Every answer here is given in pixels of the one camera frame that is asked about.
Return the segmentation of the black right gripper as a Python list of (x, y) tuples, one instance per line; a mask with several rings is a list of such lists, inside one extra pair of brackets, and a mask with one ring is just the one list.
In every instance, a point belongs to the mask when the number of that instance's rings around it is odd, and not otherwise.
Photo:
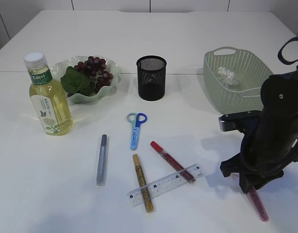
[(283, 168), (298, 161), (298, 116), (279, 119), (260, 116), (254, 131), (243, 133), (240, 151), (223, 161), (224, 177), (239, 173), (239, 186), (244, 194), (259, 190), (283, 175)]

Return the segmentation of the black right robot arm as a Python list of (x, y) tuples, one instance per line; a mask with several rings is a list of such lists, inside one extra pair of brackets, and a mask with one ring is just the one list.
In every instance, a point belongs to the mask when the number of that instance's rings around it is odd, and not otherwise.
[(240, 152), (221, 162), (220, 170), (224, 177), (238, 173), (245, 194), (281, 178), (285, 167), (298, 162), (298, 65), (293, 72), (269, 76), (261, 87), (261, 101), (261, 111), (218, 119), (221, 131), (244, 134)]

